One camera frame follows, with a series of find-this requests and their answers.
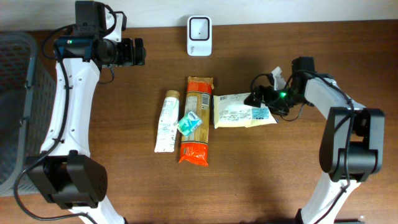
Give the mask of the cream food pouch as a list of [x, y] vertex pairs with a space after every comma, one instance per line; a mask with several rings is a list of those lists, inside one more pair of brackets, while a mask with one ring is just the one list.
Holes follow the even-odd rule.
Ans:
[[250, 93], [213, 95], [214, 128], [251, 128], [276, 124], [270, 110], [264, 104], [260, 108], [244, 104]]

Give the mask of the teal tissue pack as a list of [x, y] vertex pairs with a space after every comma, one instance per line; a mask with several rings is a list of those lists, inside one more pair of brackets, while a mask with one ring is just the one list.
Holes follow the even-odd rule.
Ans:
[[180, 121], [175, 123], [178, 131], [184, 136], [189, 136], [202, 124], [201, 118], [192, 111], [189, 111]]

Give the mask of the orange spaghetti package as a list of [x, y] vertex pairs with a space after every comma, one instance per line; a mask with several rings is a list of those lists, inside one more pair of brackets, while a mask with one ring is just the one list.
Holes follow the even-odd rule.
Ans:
[[213, 92], [213, 78], [188, 77], [187, 92], [183, 117], [192, 111], [197, 114], [202, 124], [189, 136], [182, 134], [180, 160], [198, 166], [208, 166], [208, 138], [210, 129], [210, 105]]

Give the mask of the white tube with gold cap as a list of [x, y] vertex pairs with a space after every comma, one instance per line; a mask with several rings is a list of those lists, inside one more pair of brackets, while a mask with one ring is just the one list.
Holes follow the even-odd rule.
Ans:
[[180, 93], [168, 90], [159, 117], [157, 138], [154, 152], [174, 152], [177, 127], [175, 123], [179, 116]]

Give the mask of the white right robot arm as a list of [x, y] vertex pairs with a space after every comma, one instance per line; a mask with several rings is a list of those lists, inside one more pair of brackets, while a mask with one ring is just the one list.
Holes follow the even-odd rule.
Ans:
[[319, 150], [322, 174], [292, 223], [336, 223], [350, 194], [381, 170], [385, 114], [355, 102], [331, 75], [315, 70], [311, 57], [294, 59], [287, 80], [277, 72], [265, 76], [269, 86], [252, 82], [245, 105], [264, 105], [282, 119], [295, 105], [314, 106], [326, 119]]

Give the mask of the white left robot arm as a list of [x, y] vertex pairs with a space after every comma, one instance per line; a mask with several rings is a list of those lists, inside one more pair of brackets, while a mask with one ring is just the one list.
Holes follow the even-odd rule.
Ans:
[[75, 23], [53, 43], [57, 88], [40, 154], [24, 169], [48, 203], [85, 223], [125, 223], [107, 197], [106, 169], [90, 157], [91, 105], [102, 69], [143, 66], [143, 40], [122, 37], [127, 17], [98, 1], [77, 1]]

